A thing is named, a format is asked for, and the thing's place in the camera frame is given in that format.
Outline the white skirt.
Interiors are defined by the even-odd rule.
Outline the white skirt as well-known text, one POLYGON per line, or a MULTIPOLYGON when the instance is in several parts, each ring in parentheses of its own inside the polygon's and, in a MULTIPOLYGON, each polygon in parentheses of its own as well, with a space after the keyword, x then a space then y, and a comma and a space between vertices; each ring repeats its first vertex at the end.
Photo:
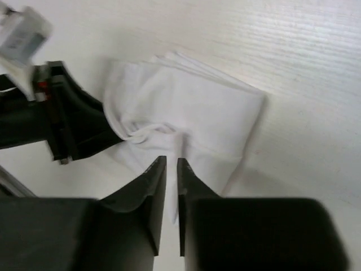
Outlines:
POLYGON ((203 62, 169 52, 115 60, 103 108, 121 138, 115 157, 136 174, 167 158, 166 209, 178 222, 177 161, 186 159, 216 193, 240 164, 265 93, 203 62))

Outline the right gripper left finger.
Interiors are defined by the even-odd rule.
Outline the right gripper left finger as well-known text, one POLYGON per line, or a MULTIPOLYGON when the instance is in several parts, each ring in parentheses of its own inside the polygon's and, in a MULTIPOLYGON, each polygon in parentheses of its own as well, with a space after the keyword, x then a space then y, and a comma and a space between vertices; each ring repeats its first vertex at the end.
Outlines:
POLYGON ((104 199, 1 198, 2 270, 152 270, 166 158, 104 199))

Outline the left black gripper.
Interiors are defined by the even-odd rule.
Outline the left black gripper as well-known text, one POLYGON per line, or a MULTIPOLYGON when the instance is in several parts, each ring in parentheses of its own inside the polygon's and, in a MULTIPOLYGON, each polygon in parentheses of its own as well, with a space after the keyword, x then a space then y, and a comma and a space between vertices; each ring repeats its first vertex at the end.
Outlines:
POLYGON ((46 141, 54 160, 81 160, 122 139, 110 127, 102 103, 84 91, 61 61, 35 66, 29 101, 1 75, 1 149, 46 141))

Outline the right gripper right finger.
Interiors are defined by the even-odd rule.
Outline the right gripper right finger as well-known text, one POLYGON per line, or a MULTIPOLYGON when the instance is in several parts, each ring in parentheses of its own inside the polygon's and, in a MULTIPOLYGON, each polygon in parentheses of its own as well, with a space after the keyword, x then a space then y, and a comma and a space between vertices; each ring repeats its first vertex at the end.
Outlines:
POLYGON ((186 270, 348 270, 332 218, 311 198, 223 198, 177 164, 186 270))

